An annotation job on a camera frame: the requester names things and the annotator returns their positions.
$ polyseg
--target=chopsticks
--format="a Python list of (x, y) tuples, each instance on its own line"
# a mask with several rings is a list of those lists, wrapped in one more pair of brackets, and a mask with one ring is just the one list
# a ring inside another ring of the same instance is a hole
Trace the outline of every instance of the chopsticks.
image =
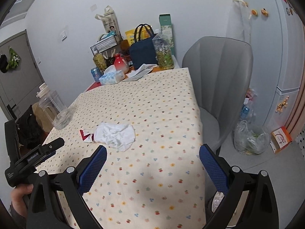
[[(111, 58), (114, 57), (115, 51), (116, 51), (116, 49), (111, 50)], [(107, 51), (105, 51), (105, 52), (106, 52), (106, 56), (103, 54), (103, 57), (104, 57), (104, 59), (108, 59), (108, 58), (109, 58), (109, 57), (108, 57), (108, 53), (107, 53)]]

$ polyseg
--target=green cloth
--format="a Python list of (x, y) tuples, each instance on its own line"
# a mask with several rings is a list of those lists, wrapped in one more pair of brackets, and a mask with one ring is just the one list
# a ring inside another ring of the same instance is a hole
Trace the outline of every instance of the green cloth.
[(16, 69), (19, 62), (21, 61), (20, 56), (12, 48), (10, 48), (10, 56), (11, 56), (11, 59), (9, 61), (9, 64), (6, 67), (7, 70), (9, 68)]

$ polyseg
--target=sleeve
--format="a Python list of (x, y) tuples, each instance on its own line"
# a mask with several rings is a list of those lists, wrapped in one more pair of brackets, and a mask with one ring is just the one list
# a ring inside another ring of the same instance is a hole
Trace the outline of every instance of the sleeve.
[(17, 226), (20, 227), (20, 229), (26, 229), (26, 218), (18, 214), (12, 204), (10, 205), (10, 213)]

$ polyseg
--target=screw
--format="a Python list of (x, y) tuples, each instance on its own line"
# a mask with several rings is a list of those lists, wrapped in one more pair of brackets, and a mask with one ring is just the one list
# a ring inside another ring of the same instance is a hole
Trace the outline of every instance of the screw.
[(237, 166), (232, 167), (233, 172), (238, 173), (240, 171), (240, 168)]
[(72, 173), (74, 170), (75, 170), (75, 168), (73, 166), (70, 166), (67, 168), (68, 173)]
[(44, 170), (40, 171), (40, 172), (38, 173), (38, 175), (39, 175), (40, 177), (43, 177), (43, 176), (45, 175), (45, 171), (44, 171)]
[(263, 177), (268, 176), (268, 173), (267, 173), (267, 171), (265, 171), (265, 170), (262, 170), (260, 173), (262, 174)]

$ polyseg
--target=black bag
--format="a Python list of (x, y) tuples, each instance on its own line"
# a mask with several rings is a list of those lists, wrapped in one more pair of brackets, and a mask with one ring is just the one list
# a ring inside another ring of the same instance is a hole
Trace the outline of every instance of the black bag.
[[(139, 33), (139, 39), (137, 39), (139, 27), (141, 28)], [(143, 27), (145, 27), (150, 37), (141, 40), (141, 32)], [(154, 36), (155, 34), (152, 28), (150, 27), (150, 25), (140, 24), (135, 29), (135, 35), (134, 35), (135, 42), (130, 46), (129, 49), (129, 54), (135, 69), (140, 68), (142, 64), (158, 64), (156, 51), (152, 42)]]
[(9, 63), (7, 62), (7, 57), (4, 54), (1, 54), (1, 57), (0, 57), (0, 71), (2, 73), (7, 72), (6, 67), (7, 67), (8, 64)]
[(34, 149), (40, 145), (40, 136), (43, 130), (36, 121), (32, 106), (18, 119), (16, 127), (20, 144), (27, 149)]

